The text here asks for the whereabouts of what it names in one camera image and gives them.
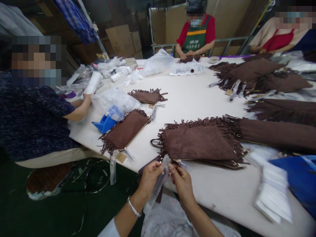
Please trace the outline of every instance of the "stool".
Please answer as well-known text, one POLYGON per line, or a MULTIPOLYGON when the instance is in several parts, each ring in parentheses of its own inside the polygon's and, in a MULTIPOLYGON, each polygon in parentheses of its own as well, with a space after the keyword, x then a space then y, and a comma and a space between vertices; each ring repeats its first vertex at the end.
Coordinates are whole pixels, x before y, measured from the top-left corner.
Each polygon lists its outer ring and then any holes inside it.
POLYGON ((34 169, 26 181, 26 191, 30 199, 42 200, 54 196, 60 192, 85 192, 97 193, 101 191, 110 181, 110 162, 102 159, 90 165, 92 159, 86 164, 80 162, 69 162, 57 166, 34 169), (66 184, 82 182, 81 189, 65 189, 66 184))

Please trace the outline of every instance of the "beige pants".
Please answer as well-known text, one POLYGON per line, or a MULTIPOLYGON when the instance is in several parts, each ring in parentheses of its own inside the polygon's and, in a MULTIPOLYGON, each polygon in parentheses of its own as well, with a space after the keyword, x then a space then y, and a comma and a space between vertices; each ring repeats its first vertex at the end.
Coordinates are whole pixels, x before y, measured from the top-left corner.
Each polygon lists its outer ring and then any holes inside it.
POLYGON ((37 169, 49 166, 56 166, 71 161, 82 160, 89 157, 107 159, 105 156, 102 156, 94 151, 89 150, 84 146, 81 146, 79 148, 72 148, 69 150, 55 151, 45 156, 33 158, 26 161, 20 161, 16 163, 26 168, 37 169))

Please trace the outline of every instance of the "red apron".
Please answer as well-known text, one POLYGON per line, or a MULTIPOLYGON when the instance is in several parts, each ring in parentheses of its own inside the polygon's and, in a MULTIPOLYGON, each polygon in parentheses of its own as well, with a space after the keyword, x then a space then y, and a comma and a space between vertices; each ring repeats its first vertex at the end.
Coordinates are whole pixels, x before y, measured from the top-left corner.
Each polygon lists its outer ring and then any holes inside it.
POLYGON ((266 49, 267 52, 273 51, 273 50, 278 50, 280 48, 283 48, 287 45, 289 45, 294 37, 292 29, 291 33, 288 34, 283 34, 283 35, 277 35, 277 32, 279 29, 277 29, 272 36, 271 39, 269 39, 262 48, 266 49))

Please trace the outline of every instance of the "silver bracelet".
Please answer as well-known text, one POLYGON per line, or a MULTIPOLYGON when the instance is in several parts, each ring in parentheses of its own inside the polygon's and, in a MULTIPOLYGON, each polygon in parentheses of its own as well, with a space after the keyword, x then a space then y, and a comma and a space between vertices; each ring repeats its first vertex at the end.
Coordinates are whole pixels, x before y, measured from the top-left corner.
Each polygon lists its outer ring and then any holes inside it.
POLYGON ((131 207, 131 209, 132 209, 132 211, 134 212, 134 214, 139 218, 139 217, 142 216, 143 211, 142 211, 141 213, 138 213, 138 212, 136 211, 136 209, 135 209, 135 208, 133 207, 133 205, 131 204, 130 197, 131 197, 131 196, 129 196, 128 199, 127 199, 128 204, 129 204, 129 206, 131 207))

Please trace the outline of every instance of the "red shirt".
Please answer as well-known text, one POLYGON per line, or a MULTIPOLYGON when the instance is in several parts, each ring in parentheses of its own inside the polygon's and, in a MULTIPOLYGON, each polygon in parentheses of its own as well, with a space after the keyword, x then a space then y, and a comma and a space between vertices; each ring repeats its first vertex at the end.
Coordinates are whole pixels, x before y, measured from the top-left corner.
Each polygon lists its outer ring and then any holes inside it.
MULTIPOLYGON (((203 25, 205 25, 207 17, 209 15, 205 14, 205 19, 203 20, 203 25)), ((177 39, 177 43, 181 45, 181 47, 184 45, 185 39, 187 37, 187 33, 189 30, 189 22, 186 22, 182 28, 181 34, 179 36, 179 39, 177 39)), ((215 40, 215 18, 210 16, 210 19, 208 20, 207 28, 206 28, 206 35, 205 35, 205 44, 208 44, 215 40)))

